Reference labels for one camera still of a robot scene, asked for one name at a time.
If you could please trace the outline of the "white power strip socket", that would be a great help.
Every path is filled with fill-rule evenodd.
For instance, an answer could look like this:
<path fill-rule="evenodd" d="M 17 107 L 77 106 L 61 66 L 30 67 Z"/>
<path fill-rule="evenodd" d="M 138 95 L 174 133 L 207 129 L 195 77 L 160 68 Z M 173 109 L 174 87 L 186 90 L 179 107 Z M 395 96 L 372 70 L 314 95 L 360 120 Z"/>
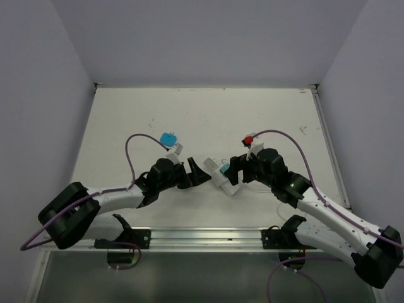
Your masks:
<path fill-rule="evenodd" d="M 236 186 L 231 185 L 227 177 L 220 173 L 222 163 L 217 163 L 212 158 L 207 158 L 203 163 L 211 176 L 212 183 L 216 187 L 223 189 L 228 196 L 233 196 L 241 188 L 239 184 Z"/>

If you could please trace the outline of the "blue plug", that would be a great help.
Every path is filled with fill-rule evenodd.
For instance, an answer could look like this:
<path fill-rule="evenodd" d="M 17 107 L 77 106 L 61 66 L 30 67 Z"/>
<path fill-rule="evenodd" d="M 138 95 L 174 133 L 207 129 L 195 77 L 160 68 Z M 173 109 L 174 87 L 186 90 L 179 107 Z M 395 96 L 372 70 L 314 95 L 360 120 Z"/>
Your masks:
<path fill-rule="evenodd" d="M 160 137 L 160 143 L 170 149 L 177 144 L 177 136 L 174 133 L 163 133 Z"/>

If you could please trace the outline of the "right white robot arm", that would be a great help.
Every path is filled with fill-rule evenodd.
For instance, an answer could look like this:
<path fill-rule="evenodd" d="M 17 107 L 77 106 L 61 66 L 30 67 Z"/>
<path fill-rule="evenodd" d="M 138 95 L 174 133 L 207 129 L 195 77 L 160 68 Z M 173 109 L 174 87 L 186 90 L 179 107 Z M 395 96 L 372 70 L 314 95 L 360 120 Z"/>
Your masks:
<path fill-rule="evenodd" d="M 233 185 L 257 181 L 268 186 L 282 203 L 322 223 L 293 215 L 279 230 L 267 229 L 262 236 L 287 248 L 314 247 L 353 267 L 367 284 L 382 289 L 403 261 L 401 236 L 391 226 L 382 229 L 328 199 L 313 183 L 288 170 L 275 149 L 230 159 L 225 176 Z"/>

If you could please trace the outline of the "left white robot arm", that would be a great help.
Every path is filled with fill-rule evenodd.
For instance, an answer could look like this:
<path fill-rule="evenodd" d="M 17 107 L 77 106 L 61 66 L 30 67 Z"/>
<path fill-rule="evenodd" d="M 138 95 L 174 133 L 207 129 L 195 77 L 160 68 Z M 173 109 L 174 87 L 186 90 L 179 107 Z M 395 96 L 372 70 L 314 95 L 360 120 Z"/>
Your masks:
<path fill-rule="evenodd" d="M 155 202 L 162 191 L 189 189 L 211 180 L 193 158 L 187 161 L 190 172 L 182 162 L 160 158 L 127 187 L 92 189 L 73 182 L 39 213 L 38 220 L 59 249 L 84 239 L 102 239 L 126 247 L 131 240 L 130 226 L 117 210 L 143 208 Z"/>

